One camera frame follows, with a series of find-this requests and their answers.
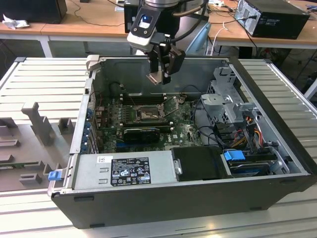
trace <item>blue plastic tab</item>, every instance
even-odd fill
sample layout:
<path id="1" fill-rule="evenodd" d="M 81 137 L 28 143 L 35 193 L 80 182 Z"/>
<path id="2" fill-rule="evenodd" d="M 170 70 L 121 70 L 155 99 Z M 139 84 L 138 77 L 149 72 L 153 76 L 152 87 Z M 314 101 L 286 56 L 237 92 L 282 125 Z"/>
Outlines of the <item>blue plastic tab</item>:
<path id="1" fill-rule="evenodd" d="M 244 154 L 242 150 L 228 150 L 224 153 L 224 157 L 226 158 L 226 161 L 228 160 L 245 160 L 246 157 L 244 157 Z"/>
<path id="2" fill-rule="evenodd" d="M 56 181 L 56 180 L 61 180 L 62 177 L 61 177 L 61 171 L 51 171 L 49 173 L 49 181 Z"/>

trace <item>black computer case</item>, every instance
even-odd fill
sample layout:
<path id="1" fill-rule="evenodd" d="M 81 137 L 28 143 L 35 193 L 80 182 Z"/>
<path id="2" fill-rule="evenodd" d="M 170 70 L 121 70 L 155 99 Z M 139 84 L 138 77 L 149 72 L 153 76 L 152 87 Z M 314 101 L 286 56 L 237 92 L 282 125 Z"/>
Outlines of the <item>black computer case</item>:
<path id="1" fill-rule="evenodd" d="M 65 0 L 0 0 L 3 14 L 14 20 L 59 24 L 67 12 Z"/>
<path id="2" fill-rule="evenodd" d="M 297 39 L 309 19 L 309 13 L 284 0 L 240 0 L 235 19 L 256 16 L 238 22 L 252 37 Z"/>

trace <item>warning label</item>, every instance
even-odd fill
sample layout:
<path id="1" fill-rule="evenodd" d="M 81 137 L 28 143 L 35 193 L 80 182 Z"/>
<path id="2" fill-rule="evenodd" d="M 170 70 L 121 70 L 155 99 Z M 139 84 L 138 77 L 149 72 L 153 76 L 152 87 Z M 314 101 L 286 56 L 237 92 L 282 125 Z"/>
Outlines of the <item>warning label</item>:
<path id="1" fill-rule="evenodd" d="M 113 159 L 111 161 L 112 186 L 151 183 L 149 158 Z"/>

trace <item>power cable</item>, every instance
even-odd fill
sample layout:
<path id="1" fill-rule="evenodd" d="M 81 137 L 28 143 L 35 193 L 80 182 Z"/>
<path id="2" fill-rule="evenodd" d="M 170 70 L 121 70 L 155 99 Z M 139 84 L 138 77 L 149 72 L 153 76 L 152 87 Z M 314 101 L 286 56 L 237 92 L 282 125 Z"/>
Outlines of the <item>power cable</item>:
<path id="1" fill-rule="evenodd" d="M 121 25 L 124 25 L 124 23 L 121 23 L 121 24 L 118 24 L 118 25 L 101 25 L 101 24 L 97 24 L 97 23 L 88 22 L 82 16 L 77 14 L 77 12 L 81 10 L 81 6 L 78 5 L 77 3 L 75 3 L 73 0 L 70 0 L 70 1 L 78 7 L 78 9 L 74 11 L 74 15 L 77 18 L 79 18 L 80 20 L 82 20 L 83 22 L 86 22 L 87 24 L 95 25 L 95 26 L 121 26 Z M 112 3 L 112 4 L 116 5 L 116 6 L 122 7 L 122 6 L 120 6 L 120 5 L 118 5 L 118 4 L 114 3 L 114 2 L 111 2 L 110 0 L 107 0 L 107 1 L 109 1 L 110 3 Z"/>

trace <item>desk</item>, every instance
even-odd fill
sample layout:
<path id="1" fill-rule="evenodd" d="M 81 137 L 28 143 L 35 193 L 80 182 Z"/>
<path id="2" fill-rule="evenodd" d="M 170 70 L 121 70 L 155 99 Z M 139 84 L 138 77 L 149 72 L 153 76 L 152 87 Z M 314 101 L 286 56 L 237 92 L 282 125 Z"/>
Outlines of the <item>desk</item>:
<path id="1" fill-rule="evenodd" d="M 115 12 L 115 5 L 106 0 L 92 0 L 90 3 L 80 3 L 79 0 L 66 0 L 67 14 L 61 24 L 31 23 L 31 27 L 11 30 L 0 24 L 1 39 L 21 39 L 40 41 L 46 57 L 53 57 L 49 41 L 83 41 L 85 51 L 88 51 L 88 41 L 95 42 L 127 42 L 127 34 L 124 25 L 120 26 L 97 26 L 87 24 L 86 21 L 96 24 L 118 25 L 124 23 L 123 12 Z M 235 7 L 236 2 L 224 0 L 228 6 Z M 306 1 L 291 0 L 305 9 Z M 233 18 L 227 13 L 211 13 L 210 22 L 224 22 Z M 216 33 L 221 29 L 221 24 L 211 26 L 209 36 L 214 39 Z M 226 25 L 229 31 L 223 30 L 217 37 L 216 44 L 222 46 L 252 47 L 253 44 L 239 23 L 233 22 Z M 317 48 L 317 20 L 309 20 L 297 40 L 253 38 L 258 47 L 290 48 L 290 49 L 316 49 Z"/>
<path id="2" fill-rule="evenodd" d="M 225 4 L 229 7 L 236 7 L 237 2 L 231 0 L 224 0 Z M 291 0 L 292 4 L 306 9 L 306 4 L 312 4 L 308 1 Z M 224 22 L 233 20 L 228 13 L 212 12 L 209 17 L 210 22 Z M 287 39 L 272 39 L 272 38 L 252 38 L 258 47 L 268 48 L 289 48 L 289 49 L 316 49 L 317 48 L 317 20 L 308 20 L 302 32 L 296 40 Z M 232 22 L 225 25 L 229 30 L 221 31 L 216 39 L 216 44 L 220 46 L 240 46 L 240 47 L 253 47 L 254 45 L 247 36 L 247 33 L 238 22 Z M 211 25 L 209 37 L 213 40 L 222 24 Z"/>
<path id="3" fill-rule="evenodd" d="M 92 0 L 81 3 L 79 0 L 66 0 L 67 14 L 61 24 L 31 23 L 29 28 L 8 29 L 0 24 L 1 39 L 38 40 L 42 45 L 45 57 L 53 57 L 49 41 L 83 41 L 85 51 L 88 41 L 127 42 L 124 24 L 119 26 L 98 26 L 87 24 L 76 17 L 74 12 L 87 22 L 100 25 L 119 25 L 124 23 L 124 13 L 114 11 L 115 5 L 106 0 Z"/>

